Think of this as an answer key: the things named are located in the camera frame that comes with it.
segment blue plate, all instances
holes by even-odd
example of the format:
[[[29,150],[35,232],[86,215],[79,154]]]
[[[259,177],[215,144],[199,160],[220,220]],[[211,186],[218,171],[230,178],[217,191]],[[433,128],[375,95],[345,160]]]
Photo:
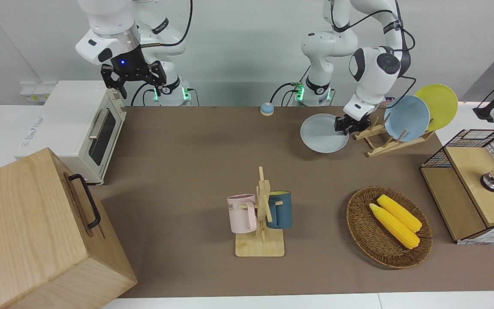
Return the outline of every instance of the blue plate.
[[[384,124],[386,131],[394,139],[399,139],[404,130],[407,133],[401,138],[402,142],[412,141],[424,134],[430,123],[430,111],[423,100],[416,96],[404,96],[396,106],[389,108],[384,113],[384,119],[390,115]]]

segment gray plate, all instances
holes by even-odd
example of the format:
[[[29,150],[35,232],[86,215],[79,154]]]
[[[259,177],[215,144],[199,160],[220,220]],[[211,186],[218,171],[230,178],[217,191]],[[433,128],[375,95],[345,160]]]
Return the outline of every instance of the gray plate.
[[[335,115],[315,114],[300,127],[300,137],[308,148],[321,153],[332,153],[343,148],[349,135],[335,132]]]

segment corn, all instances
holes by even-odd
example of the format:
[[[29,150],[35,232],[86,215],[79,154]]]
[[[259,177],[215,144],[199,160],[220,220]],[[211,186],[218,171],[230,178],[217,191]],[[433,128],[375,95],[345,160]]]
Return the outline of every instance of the corn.
[[[413,249],[420,243],[419,237],[409,230],[403,223],[401,223],[391,213],[379,207],[373,203],[369,204],[369,207],[373,211],[373,215],[386,227],[386,229],[398,239],[402,245],[407,249]]]
[[[414,215],[412,215],[407,209],[398,204],[392,198],[382,194],[377,199],[377,202],[379,202],[383,209],[386,209],[389,213],[401,221],[401,223],[405,224],[406,227],[409,227],[411,231],[414,233],[420,231],[422,223],[420,223],[419,219],[416,219]]]

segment wooden cabinet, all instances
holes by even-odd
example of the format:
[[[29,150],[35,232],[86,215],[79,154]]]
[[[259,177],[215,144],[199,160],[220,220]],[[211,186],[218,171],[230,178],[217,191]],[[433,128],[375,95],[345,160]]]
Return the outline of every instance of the wooden cabinet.
[[[99,309],[136,284],[102,203],[70,176],[49,149],[0,168],[0,308]]]
[[[445,147],[451,167],[420,170],[454,241],[494,242],[494,192],[480,177],[494,169],[494,159],[484,147]]]

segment woven basket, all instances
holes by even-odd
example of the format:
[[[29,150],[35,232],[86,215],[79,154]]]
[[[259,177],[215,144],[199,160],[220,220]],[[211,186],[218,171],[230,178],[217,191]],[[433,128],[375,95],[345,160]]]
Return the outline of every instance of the woven basket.
[[[420,244],[409,250],[394,238],[375,218],[369,203],[377,203],[377,198],[386,194],[404,206],[422,223],[417,232]],[[387,187],[374,186],[357,191],[346,208],[348,229],[359,246],[376,262],[394,269],[408,268],[421,264],[432,248],[432,230],[426,216],[409,198]]]

